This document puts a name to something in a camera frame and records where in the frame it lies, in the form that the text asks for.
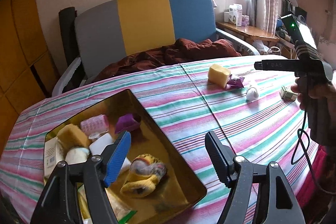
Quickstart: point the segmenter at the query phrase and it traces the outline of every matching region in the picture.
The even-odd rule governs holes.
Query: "red cloth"
[[[166,65],[237,56],[241,55],[225,39],[215,42],[207,39],[200,43],[195,43],[191,40],[180,38],[173,45],[132,54],[119,62],[108,65],[93,82]]]
[[[327,153],[323,151],[322,146],[320,145],[316,153],[315,160],[312,164],[315,177],[318,181],[324,174],[326,159]],[[317,188],[315,186],[313,178],[311,177],[311,173],[309,172],[301,189],[296,195],[296,199],[301,208],[305,207],[309,203],[316,190]]]

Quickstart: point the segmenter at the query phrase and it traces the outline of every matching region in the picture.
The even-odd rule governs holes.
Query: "tray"
[[[79,126],[85,119],[106,114],[113,125],[127,113],[137,113],[142,119],[140,129],[131,132],[128,159],[132,161],[140,154],[149,153],[166,164],[167,174],[157,189],[145,198],[128,198],[120,194],[127,172],[120,174],[109,190],[137,211],[128,224],[164,223],[195,205],[207,190],[130,90],[123,90],[81,111],[50,131],[45,141],[54,138],[67,124]]]

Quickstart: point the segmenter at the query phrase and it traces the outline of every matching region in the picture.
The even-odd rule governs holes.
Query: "blue gripper pad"
[[[131,134],[126,131],[114,150],[106,166],[106,175],[104,177],[105,188],[117,179],[120,169],[124,163],[129,148],[131,147]]]

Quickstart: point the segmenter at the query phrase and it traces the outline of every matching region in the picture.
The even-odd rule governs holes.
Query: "hand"
[[[300,109],[305,110],[305,96],[303,93],[300,93],[299,86],[295,80],[295,85],[291,86],[292,92],[298,93],[297,100],[300,102]],[[313,99],[320,99],[323,97],[327,98],[328,110],[332,121],[336,121],[336,88],[332,84],[320,84],[315,85],[312,89],[308,91],[308,95]]]

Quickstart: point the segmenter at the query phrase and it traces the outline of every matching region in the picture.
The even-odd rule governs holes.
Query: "pink cylinder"
[[[105,114],[91,117],[80,123],[81,130],[87,135],[109,131],[109,120]]]

